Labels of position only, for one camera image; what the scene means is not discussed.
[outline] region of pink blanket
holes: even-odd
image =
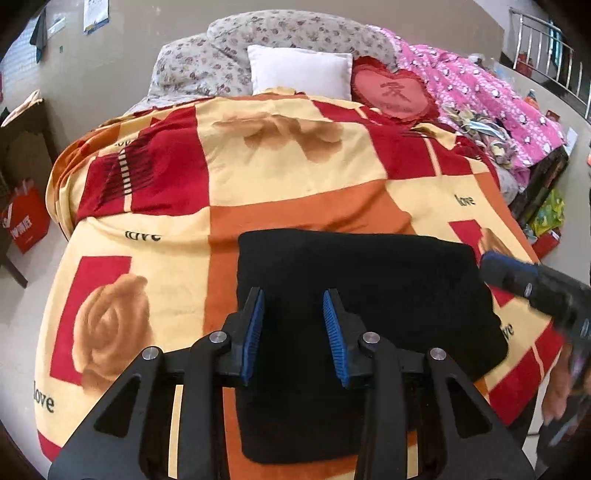
[[[460,110],[468,107],[503,122],[517,144],[513,174],[519,185],[527,185],[528,167],[564,144],[560,124],[525,103],[507,82],[451,52],[427,45],[409,45],[390,30],[374,28],[394,45],[398,67],[419,75],[438,106],[449,104]],[[442,122],[457,129],[441,109],[440,113]]]

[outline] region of chinese character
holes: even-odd
[[[401,85],[398,82],[386,82],[386,83],[383,83],[382,85],[380,85],[380,87],[381,88],[384,88],[384,87],[388,88],[388,91],[386,93],[384,93],[384,96],[391,95],[393,97],[400,97],[401,99],[406,100],[407,102],[410,102],[410,99],[402,94],[402,90],[404,90],[404,85]]]

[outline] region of metal bolt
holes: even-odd
[[[445,360],[445,358],[447,357],[447,353],[445,353],[445,350],[443,348],[431,348],[429,354],[435,360]]]
[[[209,340],[211,343],[222,343],[226,340],[226,338],[228,338],[228,334],[221,330],[209,334]]]
[[[155,346],[149,346],[142,351],[142,358],[144,360],[154,360],[158,356],[158,349]]]
[[[378,343],[379,335],[375,332],[365,332],[362,339],[365,343]]]

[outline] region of red heart pillow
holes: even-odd
[[[421,77],[408,70],[390,72],[375,62],[353,67],[351,89],[356,100],[376,107],[399,123],[408,125],[435,121],[439,109]]]

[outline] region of rose print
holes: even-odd
[[[490,228],[482,229],[482,238],[478,242],[478,250],[482,255],[485,252],[492,251],[505,255],[506,257],[514,257],[511,250],[506,247],[501,239],[497,237]]]
[[[74,321],[72,359],[82,388],[103,393],[152,344],[147,280],[134,274],[94,290]]]
[[[215,127],[229,135],[244,138],[248,148],[278,150],[291,141],[297,142],[306,158],[313,163],[327,161],[342,148],[343,127],[335,122],[303,120],[266,112],[215,122]]]

